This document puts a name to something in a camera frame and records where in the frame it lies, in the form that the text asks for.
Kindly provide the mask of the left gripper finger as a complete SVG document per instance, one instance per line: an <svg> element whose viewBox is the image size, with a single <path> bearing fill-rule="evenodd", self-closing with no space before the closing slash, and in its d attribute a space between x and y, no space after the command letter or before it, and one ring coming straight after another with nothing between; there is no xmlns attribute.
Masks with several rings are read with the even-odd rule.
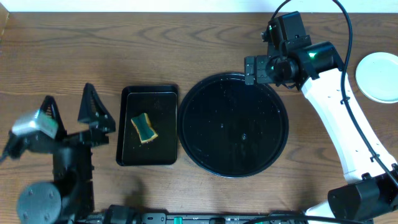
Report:
<svg viewBox="0 0 398 224"><path fill-rule="evenodd" d="M86 83L83 89L78 122L85 123L90 128L102 133L116 131L116 122L100 100L94 85Z"/></svg>
<svg viewBox="0 0 398 224"><path fill-rule="evenodd" d="M55 136L56 140L62 140L66 135L67 131L64 128L62 119L60 117L60 113L58 110L58 106L54 97L47 95L44 98L44 101L40 107L40 110L43 111L47 116L50 116L57 124L57 134Z"/></svg>

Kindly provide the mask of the green and yellow sponge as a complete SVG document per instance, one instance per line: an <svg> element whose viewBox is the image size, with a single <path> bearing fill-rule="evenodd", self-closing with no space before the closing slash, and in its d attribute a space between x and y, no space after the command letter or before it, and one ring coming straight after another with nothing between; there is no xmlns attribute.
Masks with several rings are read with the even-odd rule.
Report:
<svg viewBox="0 0 398 224"><path fill-rule="evenodd" d="M151 142L159 136L152 127L149 115L147 113L142 113L139 116L131 118L131 123L139 135L141 144Z"/></svg>

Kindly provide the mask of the light blue plate top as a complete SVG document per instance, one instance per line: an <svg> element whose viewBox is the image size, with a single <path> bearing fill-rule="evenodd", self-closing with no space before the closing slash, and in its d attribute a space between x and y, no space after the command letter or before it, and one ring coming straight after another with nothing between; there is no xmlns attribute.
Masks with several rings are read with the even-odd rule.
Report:
<svg viewBox="0 0 398 224"><path fill-rule="evenodd" d="M355 72L358 88L378 103L397 103L397 56L376 52L365 56Z"/></svg>

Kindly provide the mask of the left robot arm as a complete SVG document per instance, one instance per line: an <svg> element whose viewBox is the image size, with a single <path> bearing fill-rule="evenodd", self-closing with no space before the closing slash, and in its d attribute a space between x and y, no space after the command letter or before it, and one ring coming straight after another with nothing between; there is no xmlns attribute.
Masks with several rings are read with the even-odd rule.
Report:
<svg viewBox="0 0 398 224"><path fill-rule="evenodd" d="M26 151L53 158L53 181L33 183L19 196L22 223L75 223L93 212L91 150L109 143L116 123L90 83L83 89L78 122L88 129L67 133L54 97L46 96L38 110L22 115L9 131L2 161L19 159Z"/></svg>

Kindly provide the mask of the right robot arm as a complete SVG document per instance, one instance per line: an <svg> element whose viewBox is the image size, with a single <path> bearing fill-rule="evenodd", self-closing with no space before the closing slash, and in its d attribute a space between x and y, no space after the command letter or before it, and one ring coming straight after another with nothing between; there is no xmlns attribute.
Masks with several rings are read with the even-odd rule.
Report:
<svg viewBox="0 0 398 224"><path fill-rule="evenodd" d="M269 48L266 55L244 59L246 84L297 87L321 118L347 182L305 214L368 221L397 211L397 161L379 142L352 94L333 44L290 40Z"/></svg>

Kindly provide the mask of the black rectangular tray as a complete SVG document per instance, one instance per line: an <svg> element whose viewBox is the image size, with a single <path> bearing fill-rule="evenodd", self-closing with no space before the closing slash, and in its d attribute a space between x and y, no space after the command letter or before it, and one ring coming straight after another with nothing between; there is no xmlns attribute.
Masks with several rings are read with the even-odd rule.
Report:
<svg viewBox="0 0 398 224"><path fill-rule="evenodd" d="M127 86L121 93L116 162L120 166L171 165L177 160L178 89L174 85ZM132 119L142 114L158 136L142 143Z"/></svg>

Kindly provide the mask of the black round tray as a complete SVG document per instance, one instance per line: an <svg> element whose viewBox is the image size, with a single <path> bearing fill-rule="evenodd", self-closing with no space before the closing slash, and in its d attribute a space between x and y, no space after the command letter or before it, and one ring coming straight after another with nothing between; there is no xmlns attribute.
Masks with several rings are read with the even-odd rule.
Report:
<svg viewBox="0 0 398 224"><path fill-rule="evenodd" d="M177 131L196 165L214 175L242 178L266 170L279 158L289 119L271 86L246 85L242 73L219 73L186 94Z"/></svg>

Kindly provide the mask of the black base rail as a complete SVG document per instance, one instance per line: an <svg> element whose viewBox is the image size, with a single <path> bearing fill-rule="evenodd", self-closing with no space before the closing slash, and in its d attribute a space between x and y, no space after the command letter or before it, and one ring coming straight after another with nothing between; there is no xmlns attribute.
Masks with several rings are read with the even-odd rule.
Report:
<svg viewBox="0 0 398 224"><path fill-rule="evenodd" d="M306 220L291 219L291 216L301 215L301 212L276 211L266 214L250 213L170 213L166 209L151 209L110 205L100 212L93 212L81 218L76 218L73 223L119 223L119 224L240 224L251 220L264 223L263 218L271 217L269 224L280 223L307 223Z"/></svg>

